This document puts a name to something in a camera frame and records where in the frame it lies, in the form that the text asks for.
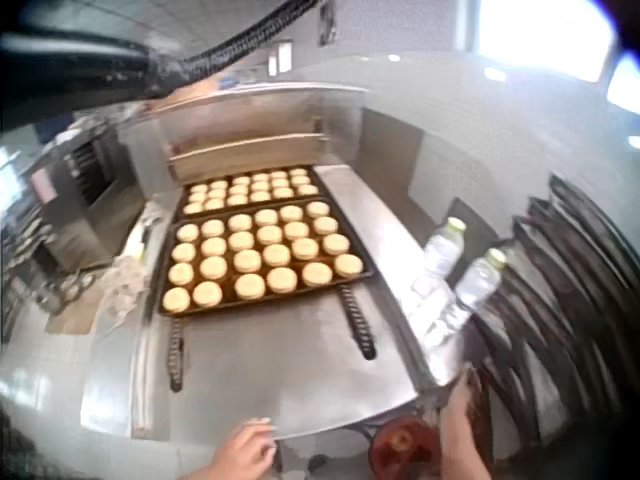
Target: baking tray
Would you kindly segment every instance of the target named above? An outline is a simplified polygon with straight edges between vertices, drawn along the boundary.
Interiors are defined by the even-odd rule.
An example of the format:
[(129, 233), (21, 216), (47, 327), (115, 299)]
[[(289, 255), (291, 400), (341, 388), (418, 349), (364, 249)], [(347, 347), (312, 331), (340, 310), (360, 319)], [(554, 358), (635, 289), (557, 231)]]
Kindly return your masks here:
[[(215, 182), (216, 180), (226, 180), (227, 182), (229, 182), (229, 187), (231, 187), (231, 182), (235, 177), (242, 177), (242, 176), (253, 176), (256, 175), (258, 173), (271, 173), (271, 172), (277, 172), (277, 171), (285, 171), (285, 172), (289, 172), (291, 170), (294, 170), (296, 168), (303, 168), (304, 170), (307, 171), (307, 175), (309, 177), (309, 179), (311, 180), (310, 185), (314, 185), (316, 187), (318, 187), (318, 193), (315, 193), (313, 195), (294, 195), (293, 197), (290, 198), (272, 198), (271, 200), (264, 200), (262, 202), (250, 202), (250, 203), (245, 203), (244, 205), (233, 205), (233, 206), (227, 206), (225, 205), (222, 208), (219, 208), (217, 210), (206, 210), (206, 211), (202, 211), (202, 212), (198, 212), (198, 213), (192, 213), (192, 214), (185, 214), (182, 210), (184, 209), (184, 207), (187, 206), (187, 204), (189, 203), (189, 195), (191, 195), (191, 187), (195, 186), (195, 185), (201, 185), (201, 184), (210, 184), (212, 182)], [(241, 173), (235, 173), (233, 175), (223, 175), (223, 176), (219, 176), (219, 177), (212, 177), (210, 179), (207, 180), (203, 180), (201, 182), (195, 182), (195, 183), (190, 183), (188, 185), (186, 185), (183, 189), (182, 189), (182, 196), (180, 198), (180, 203), (178, 204), (178, 208), (176, 209), (174, 218), (173, 218), (173, 222), (172, 223), (177, 223), (177, 222), (181, 222), (183, 220), (193, 220), (193, 219), (200, 219), (200, 218), (208, 218), (211, 215), (219, 215), (221, 213), (227, 213), (227, 212), (239, 212), (240, 210), (244, 210), (246, 208), (252, 208), (252, 207), (260, 207), (260, 208), (265, 208), (267, 205), (274, 205), (283, 201), (287, 201), (287, 200), (298, 200), (298, 199), (305, 199), (305, 198), (311, 198), (312, 196), (317, 196), (317, 195), (327, 195), (327, 189), (324, 186), (324, 184), (322, 183), (322, 180), (320, 180), (320, 177), (318, 176), (318, 174), (313, 170), (313, 165), (309, 165), (309, 164), (302, 164), (302, 165), (293, 165), (290, 167), (281, 167), (281, 168), (263, 168), (260, 170), (251, 170), (248, 172), (241, 172)]]
[[(329, 205), (331, 211), (329, 213), (330, 216), (332, 216), (333, 218), (335, 218), (338, 222), (338, 233), (341, 233), (342, 235), (346, 236), (349, 239), (350, 242), (350, 247), (349, 247), (349, 253), (358, 256), (363, 263), (363, 270), (362, 272), (352, 278), (342, 278), (339, 277), (335, 271), (334, 271), (334, 277), (333, 280), (328, 283), (327, 285), (322, 285), (320, 287), (308, 287), (306, 286), (303, 282), (302, 282), (302, 268), (310, 262), (322, 262), (325, 263), (327, 265), (329, 265), (331, 267), (331, 269), (333, 270), (333, 259), (335, 258), (334, 256), (328, 255), (328, 254), (324, 254), (324, 252), (322, 251), (322, 246), (320, 245), (320, 254), (318, 255), (318, 257), (316, 257), (313, 260), (296, 260), (293, 257), (292, 254), (292, 260), (291, 263), (288, 265), (289, 268), (291, 268), (293, 271), (296, 272), (296, 275), (298, 276), (298, 286), (296, 288), (296, 290), (294, 290), (293, 292), (289, 292), (289, 293), (284, 293), (284, 294), (277, 294), (277, 293), (273, 293), (269, 290), (269, 287), (267, 286), (267, 291), (265, 293), (265, 295), (262, 298), (256, 299), (256, 300), (242, 300), (240, 298), (238, 298), (238, 296), (235, 293), (234, 290), (234, 283), (235, 280), (237, 280), (242, 274), (239, 272), (236, 272), (233, 269), (233, 255), (234, 252), (232, 252), (229, 248), (227, 248), (227, 252), (225, 252), (224, 254), (224, 259), (227, 261), (227, 274), (223, 277), (222, 280), (217, 281), (216, 283), (218, 283), (218, 285), (220, 285), (220, 288), (222, 289), (222, 294), (223, 294), (223, 300), (221, 303), (219, 303), (218, 305), (215, 305), (213, 307), (200, 307), (197, 306), (193, 300), (191, 303), (191, 306), (183, 311), (183, 312), (178, 312), (178, 313), (174, 313), (174, 312), (169, 312), (167, 310), (164, 309), (164, 307), (162, 306), (162, 298), (164, 297), (164, 294), (170, 289), (173, 288), (175, 285), (171, 284), (171, 282), (169, 282), (168, 279), (168, 273), (169, 273), (169, 269), (171, 268), (171, 266), (173, 266), (176, 262), (171, 258), (171, 251), (173, 250), (173, 248), (180, 243), (179, 240), (177, 240), (176, 238), (176, 233), (177, 230), (182, 227), (183, 225), (189, 224), (189, 223), (193, 223), (195, 225), (198, 225), (198, 227), (200, 227), (204, 222), (208, 221), (208, 220), (212, 220), (212, 219), (217, 219), (217, 220), (222, 220), (225, 223), (225, 233), (222, 236), (222, 238), (224, 238), (225, 240), (227, 240), (229, 238), (229, 235), (231, 232), (228, 231), (228, 227), (227, 227), (227, 221), (229, 220), (229, 218), (231, 218), (234, 215), (238, 215), (241, 213), (247, 214), (247, 215), (251, 215), (252, 217), (255, 215), (255, 213), (257, 213), (259, 210), (264, 210), (264, 209), (274, 209), (274, 210), (279, 210), (280, 208), (286, 206), (286, 205), (296, 205), (301, 207), (303, 210), (305, 209), (306, 205), (308, 203), (311, 202), (315, 202), (315, 201), (321, 201), (321, 202), (325, 202)], [(313, 238), (318, 240), (320, 237), (322, 237), (321, 235), (316, 234), (313, 231), (312, 226), (310, 225), (310, 223), (313, 221), (313, 219), (311, 219), (310, 217), (308, 217), (306, 215), (306, 211), (305, 211), (305, 216), (303, 218), (303, 221), (305, 223), (307, 223), (307, 225), (309, 225), (309, 229), (310, 229), (310, 233), (309, 233), (309, 238)], [(278, 226), (280, 226), (282, 228), (283, 226), (283, 222), (280, 220), (278, 223)], [(250, 230), (252, 234), (254, 234), (257, 232), (257, 228), (254, 222), (254, 225), (252, 227), (252, 229)], [(337, 203), (333, 200), (333, 198), (331, 197), (327, 197), (327, 196), (323, 196), (323, 195), (310, 195), (309, 197), (305, 197), (305, 198), (301, 198), (301, 199), (284, 199), (284, 200), (279, 200), (278, 202), (271, 202), (268, 205), (255, 205), (255, 206), (251, 206), (251, 207), (247, 207), (246, 205), (244, 206), (243, 209), (241, 210), (233, 210), (233, 211), (228, 211), (226, 213), (217, 213), (217, 214), (209, 214), (206, 217), (200, 217), (197, 219), (189, 219), (189, 220), (185, 220), (182, 221), (176, 225), (173, 226), (173, 228), (171, 228), (168, 232), (167, 232), (167, 238), (166, 238), (166, 242), (165, 242), (165, 251), (163, 254), (163, 265), (162, 268), (160, 270), (160, 275), (161, 275), (161, 289), (160, 292), (157, 296), (157, 302), (158, 302), (158, 311), (162, 314), (162, 315), (166, 315), (166, 316), (170, 316), (170, 317), (184, 317), (184, 316), (189, 316), (189, 315), (195, 315), (195, 314), (200, 314), (200, 313), (204, 313), (204, 312), (215, 312), (217, 310), (222, 310), (222, 309), (227, 309), (227, 308), (232, 308), (232, 307), (239, 307), (242, 305), (251, 305), (251, 304), (256, 304), (256, 303), (263, 303), (263, 302), (268, 302), (268, 301), (272, 301), (272, 300), (283, 300), (289, 297), (294, 297), (294, 296), (299, 296), (299, 295), (303, 295), (303, 294), (307, 294), (310, 292), (315, 292), (315, 291), (319, 291), (319, 290), (326, 290), (326, 289), (330, 289), (335, 287), (336, 285), (341, 285), (341, 284), (346, 284), (346, 283), (350, 283), (350, 282), (355, 282), (367, 277), (370, 277), (374, 274), (376, 274), (378, 271), (376, 269), (375, 263), (373, 261), (373, 259), (371, 258), (371, 256), (369, 255), (369, 252), (367, 251), (367, 249), (364, 247), (364, 245), (362, 244), (362, 241), (360, 240), (360, 238), (358, 237), (358, 235), (356, 234), (353, 226), (349, 223), (349, 221), (347, 220), (346, 215), (344, 214), (344, 212), (340, 209), (340, 207), (337, 205)], [(199, 265), (200, 262), (202, 262), (204, 260), (204, 256), (202, 255), (202, 253), (200, 252), (200, 245), (202, 243), (202, 237), (200, 236), (198, 238), (198, 240), (196, 242), (194, 242), (194, 245), (196, 247), (196, 257), (195, 259), (190, 262), (193, 270), (194, 270), (194, 279), (187, 285), (185, 285), (183, 288), (186, 288), (187, 291), (189, 291), (189, 293), (191, 294), (193, 292), (193, 289), (195, 288), (196, 285), (198, 285), (200, 282), (202, 281), (206, 281), (207, 279), (205, 279), (199, 271)], [(283, 245), (287, 246), (289, 249), (291, 247), (291, 242), (289, 240), (287, 240), (286, 238), (283, 238)], [(256, 243), (254, 246), (254, 249), (257, 250), (258, 252), (260, 252), (262, 254), (262, 250), (263, 250), (263, 246), (260, 245), (256, 239)], [(263, 277), (263, 279), (265, 279), (265, 283), (266, 283), (266, 275), (267, 273), (275, 267), (268, 267), (265, 266), (264, 264), (262, 265), (261, 269), (256, 272), (259, 275), (261, 275)]]

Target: plastic water bottle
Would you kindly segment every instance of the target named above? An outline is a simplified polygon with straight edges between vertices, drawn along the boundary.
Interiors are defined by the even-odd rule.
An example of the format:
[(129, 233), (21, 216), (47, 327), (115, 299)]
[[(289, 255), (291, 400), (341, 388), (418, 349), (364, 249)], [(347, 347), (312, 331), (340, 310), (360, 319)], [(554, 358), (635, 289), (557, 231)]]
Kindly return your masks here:
[(447, 223), (429, 238), (424, 247), (422, 262), (424, 272), (411, 286), (414, 298), (424, 300), (453, 270), (464, 251), (464, 231), (467, 226), (462, 220), (447, 218)]
[(443, 309), (440, 317), (433, 322), (424, 337), (424, 346), (434, 347), (459, 331), (484, 301), (500, 285), (501, 272), (507, 258), (496, 248), (477, 258), (456, 284), (454, 300)]

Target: round pastry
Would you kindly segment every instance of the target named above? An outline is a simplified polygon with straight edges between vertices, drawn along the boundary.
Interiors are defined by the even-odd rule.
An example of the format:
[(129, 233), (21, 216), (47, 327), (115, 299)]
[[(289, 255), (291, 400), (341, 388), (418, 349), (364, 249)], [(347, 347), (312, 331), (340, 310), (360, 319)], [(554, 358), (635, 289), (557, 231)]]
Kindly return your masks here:
[(193, 223), (189, 223), (188, 225), (183, 225), (178, 229), (176, 237), (178, 237), (178, 240), (181, 242), (193, 242), (198, 238), (199, 234), (200, 231), (198, 230), (198, 227)]
[(336, 257), (333, 267), (341, 277), (351, 278), (362, 272), (363, 265), (358, 257), (345, 253)]
[(234, 252), (253, 248), (253, 235), (249, 232), (236, 232), (229, 237), (229, 248)]
[(227, 242), (220, 237), (208, 238), (200, 245), (200, 251), (205, 257), (224, 255), (227, 251)]
[(267, 225), (258, 230), (258, 241), (262, 245), (273, 245), (282, 242), (282, 230), (275, 225)]
[(200, 203), (204, 202), (205, 198), (207, 198), (207, 194), (204, 192), (196, 192), (189, 195), (189, 203)]
[(206, 192), (207, 191), (207, 186), (206, 185), (194, 185), (193, 187), (191, 187), (190, 192), (191, 193), (198, 193), (198, 192)]
[(326, 285), (333, 278), (333, 271), (324, 263), (312, 262), (302, 269), (302, 281), (309, 287)]
[(227, 224), (229, 225), (229, 230), (232, 232), (244, 232), (246, 230), (251, 230), (252, 224), (251, 217), (244, 213), (240, 215), (234, 215), (229, 219)]
[(204, 203), (205, 210), (218, 210), (222, 207), (224, 207), (224, 200), (219, 198), (212, 198)]
[(299, 222), (302, 220), (302, 209), (295, 205), (287, 205), (280, 209), (280, 218), (284, 222)]
[(254, 218), (259, 227), (278, 224), (278, 212), (275, 210), (260, 210)]
[(224, 233), (222, 220), (207, 220), (200, 226), (204, 238), (219, 237)]
[(307, 205), (307, 215), (311, 218), (326, 217), (329, 215), (329, 205), (324, 202), (311, 202)]
[(226, 197), (227, 197), (227, 191), (222, 188), (209, 190), (209, 198), (219, 198), (220, 200), (224, 200)]
[(298, 195), (316, 195), (319, 192), (315, 185), (302, 185), (297, 191)]
[(271, 195), (269, 195), (269, 192), (253, 192), (249, 195), (249, 200), (252, 202), (264, 202), (266, 200), (271, 200)]
[(273, 198), (290, 198), (293, 195), (293, 190), (290, 188), (276, 188), (273, 191)]
[(268, 173), (256, 173), (251, 177), (252, 182), (268, 182), (269, 174)]
[(218, 189), (226, 189), (229, 186), (229, 182), (227, 182), (226, 180), (216, 180), (215, 182), (211, 182), (209, 184), (209, 188), (211, 190), (218, 190)]
[(193, 289), (193, 301), (201, 307), (213, 307), (222, 300), (222, 290), (215, 282), (202, 282)]
[(309, 235), (309, 227), (306, 223), (291, 222), (284, 226), (284, 236), (291, 241), (304, 238), (307, 235)]
[(176, 263), (169, 269), (169, 281), (174, 285), (186, 285), (193, 280), (193, 268), (188, 263)]
[(246, 195), (232, 195), (227, 199), (227, 205), (230, 207), (234, 205), (244, 205), (249, 199)]
[(262, 251), (262, 257), (270, 267), (283, 267), (291, 261), (291, 253), (284, 245), (269, 245)]
[(243, 250), (233, 256), (233, 266), (240, 273), (253, 273), (260, 270), (262, 259), (255, 250)]
[(329, 255), (341, 255), (349, 251), (349, 240), (344, 235), (332, 233), (322, 240), (322, 248)]
[(313, 221), (313, 229), (320, 235), (330, 235), (338, 231), (338, 222), (335, 218), (319, 217)]
[(289, 188), (289, 180), (286, 178), (274, 178), (271, 181), (271, 186), (275, 188)]
[(196, 247), (192, 243), (181, 243), (174, 247), (171, 258), (176, 262), (190, 262), (196, 256)]
[(318, 242), (311, 238), (299, 238), (291, 245), (293, 256), (298, 260), (311, 260), (318, 255)]
[(289, 293), (296, 289), (298, 276), (290, 268), (274, 268), (267, 275), (267, 285), (274, 293)]
[(209, 280), (218, 280), (227, 273), (227, 261), (222, 257), (209, 257), (200, 264), (200, 273)]
[(267, 192), (269, 191), (269, 184), (267, 182), (254, 182), (251, 184), (251, 190), (254, 192)]
[(229, 195), (248, 195), (249, 187), (246, 185), (234, 185), (229, 189)]
[(264, 280), (260, 275), (247, 273), (236, 280), (235, 290), (243, 300), (257, 300), (264, 295)]
[(184, 312), (190, 303), (189, 292), (182, 287), (172, 288), (162, 297), (164, 309), (173, 313)]
[(291, 177), (291, 185), (299, 187), (301, 185), (309, 185), (311, 180), (306, 175), (298, 175), (297, 177)]
[(182, 209), (182, 211), (186, 215), (191, 215), (193, 213), (199, 213), (199, 212), (202, 211), (202, 204), (201, 203), (190, 203), (186, 207), (184, 207)]
[(249, 177), (236, 177), (231, 182), (233, 185), (249, 185), (251, 179)]
[(289, 175), (291, 175), (292, 177), (295, 177), (297, 175), (306, 175), (307, 171), (304, 168), (294, 168), (293, 170), (289, 171)]

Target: window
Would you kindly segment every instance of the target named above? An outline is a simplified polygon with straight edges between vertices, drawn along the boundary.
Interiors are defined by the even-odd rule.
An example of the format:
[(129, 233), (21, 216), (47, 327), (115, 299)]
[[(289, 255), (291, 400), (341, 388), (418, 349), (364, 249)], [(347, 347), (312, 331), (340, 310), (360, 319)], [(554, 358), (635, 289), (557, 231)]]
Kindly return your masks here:
[(640, 65), (631, 53), (625, 53), (613, 73), (607, 100), (640, 115)]
[(7, 149), (0, 146), (0, 212), (4, 212), (20, 195), (20, 182), (10, 163), (15, 156), (10, 156)]
[(478, 53), (589, 82), (600, 77), (615, 31), (589, 0), (481, 0)]

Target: human hand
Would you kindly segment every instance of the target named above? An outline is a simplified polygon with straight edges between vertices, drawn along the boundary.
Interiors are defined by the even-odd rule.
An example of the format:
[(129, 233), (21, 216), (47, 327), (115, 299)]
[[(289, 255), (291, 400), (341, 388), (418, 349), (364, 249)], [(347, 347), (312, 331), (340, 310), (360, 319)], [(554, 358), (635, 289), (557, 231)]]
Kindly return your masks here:
[(271, 436), (274, 428), (268, 418), (253, 419), (240, 425), (218, 448), (207, 469), (207, 480), (258, 480), (264, 475), (276, 452)]
[(473, 390), (469, 385), (471, 373), (471, 365), (465, 364), (449, 395), (447, 406), (440, 413), (440, 443), (443, 454), (473, 446), (473, 433), (467, 416), (473, 397)]

